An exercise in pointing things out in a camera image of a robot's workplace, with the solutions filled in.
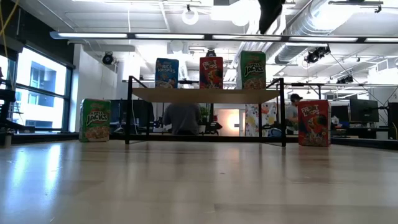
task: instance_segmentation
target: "rice krispies box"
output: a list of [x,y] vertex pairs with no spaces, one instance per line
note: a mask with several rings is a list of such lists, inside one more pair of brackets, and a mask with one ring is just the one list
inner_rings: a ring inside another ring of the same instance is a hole
[[330,113],[327,100],[298,103],[298,143],[301,146],[330,145]]
[[178,88],[178,66],[176,59],[156,59],[155,87]]
[[262,90],[266,83],[266,55],[264,52],[242,51],[241,81],[244,90]]
[[80,104],[81,142],[109,141],[109,116],[111,102],[109,100],[84,99]]
[[202,57],[199,68],[200,88],[223,88],[223,58]]

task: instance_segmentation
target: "shirt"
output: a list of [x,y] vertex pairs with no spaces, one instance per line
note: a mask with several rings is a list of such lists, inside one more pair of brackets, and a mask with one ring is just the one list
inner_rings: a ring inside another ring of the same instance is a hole
[[[298,116],[299,116],[299,110],[297,109],[296,106],[290,105],[288,108],[286,108],[286,119],[298,118]],[[292,125],[291,122],[292,121],[290,121],[288,123],[287,129],[290,130],[290,131],[297,131],[298,130],[298,128],[297,128],[298,124],[297,123],[293,123],[293,125]]]
[[172,103],[166,108],[163,124],[172,124],[172,133],[190,131],[198,134],[198,122],[200,121],[200,107],[193,103]]

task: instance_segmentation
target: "green cereal box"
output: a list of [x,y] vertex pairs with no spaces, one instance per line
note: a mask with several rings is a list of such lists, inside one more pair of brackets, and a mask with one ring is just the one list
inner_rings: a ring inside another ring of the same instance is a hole
[[266,83],[266,55],[264,52],[242,51],[241,80],[244,90],[261,90]]
[[84,99],[80,104],[81,142],[109,141],[109,117],[111,102],[109,100]]

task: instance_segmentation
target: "person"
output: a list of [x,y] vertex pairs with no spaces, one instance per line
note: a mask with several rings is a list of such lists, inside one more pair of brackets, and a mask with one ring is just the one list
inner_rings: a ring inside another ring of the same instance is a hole
[[290,101],[292,102],[292,104],[286,109],[286,134],[294,134],[294,131],[297,130],[297,127],[299,125],[299,111],[297,109],[297,106],[302,99],[303,98],[296,93],[290,96]]
[[195,103],[172,103],[164,113],[163,124],[172,125],[174,135],[197,135],[200,107]]

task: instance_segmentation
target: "man with cap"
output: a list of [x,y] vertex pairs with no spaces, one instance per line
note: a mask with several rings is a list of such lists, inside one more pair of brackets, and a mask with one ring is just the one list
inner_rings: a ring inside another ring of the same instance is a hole
[[299,111],[297,105],[299,105],[300,100],[303,98],[298,94],[294,93],[290,96],[290,101],[292,104],[286,108],[286,120],[287,120],[287,134],[293,134],[294,131],[298,130],[299,125]]

